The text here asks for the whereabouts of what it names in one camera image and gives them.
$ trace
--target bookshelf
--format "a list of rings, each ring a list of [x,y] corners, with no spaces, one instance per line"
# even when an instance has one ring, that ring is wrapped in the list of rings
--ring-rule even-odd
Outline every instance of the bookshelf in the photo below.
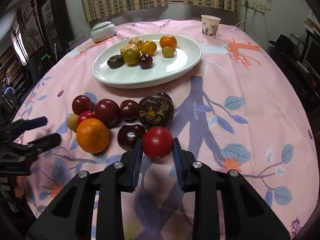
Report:
[[[9,79],[9,86],[16,90],[27,75],[12,46],[0,55],[0,63],[0,81],[6,83]]]

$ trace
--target jar lid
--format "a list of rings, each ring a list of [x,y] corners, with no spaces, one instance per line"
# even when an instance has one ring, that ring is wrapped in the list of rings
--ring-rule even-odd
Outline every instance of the jar lid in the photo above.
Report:
[[[103,27],[106,27],[108,25],[110,25],[111,22],[102,22],[102,23],[98,23],[97,25],[95,25],[92,30],[95,31],[95,30],[98,30],[98,29],[102,29]]]

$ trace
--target pink tablecloth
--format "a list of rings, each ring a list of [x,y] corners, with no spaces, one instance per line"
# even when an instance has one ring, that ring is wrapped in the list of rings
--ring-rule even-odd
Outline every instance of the pink tablecloth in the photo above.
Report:
[[[201,44],[201,62],[185,76],[149,89],[116,89],[93,78],[92,63],[102,51],[148,33],[193,38]],[[50,132],[63,139],[60,147],[39,155],[32,165],[26,190],[35,215],[80,170],[101,171],[124,152],[116,140],[119,128],[111,130],[110,147],[103,156],[93,157],[78,146],[75,133],[66,126],[77,95],[120,104],[164,91],[176,108],[170,131],[182,148],[212,169],[241,172],[294,236],[318,199],[318,162],[308,119],[292,86],[259,45],[233,26],[220,25],[218,37],[206,40],[199,21],[129,23],[118,26],[115,37],[98,44],[89,39],[60,60],[16,116],[49,120],[47,126],[26,132],[20,138],[23,143]],[[122,194],[122,202],[126,239],[190,238],[194,194],[181,193],[172,155],[162,163],[144,157],[141,181],[133,194]]]

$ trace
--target red tomato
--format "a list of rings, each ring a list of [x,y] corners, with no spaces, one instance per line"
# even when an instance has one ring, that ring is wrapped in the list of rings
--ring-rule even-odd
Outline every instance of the red tomato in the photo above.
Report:
[[[85,111],[78,117],[78,123],[81,123],[83,120],[95,118],[94,113],[90,111]]]
[[[151,128],[142,139],[142,149],[150,159],[163,158],[172,151],[172,148],[172,134],[162,126]]]

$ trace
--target paper cup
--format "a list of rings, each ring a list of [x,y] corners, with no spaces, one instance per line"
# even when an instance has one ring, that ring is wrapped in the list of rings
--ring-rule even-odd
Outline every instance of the paper cup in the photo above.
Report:
[[[220,18],[210,15],[201,15],[202,18],[202,34],[206,37],[215,38],[217,35]]]

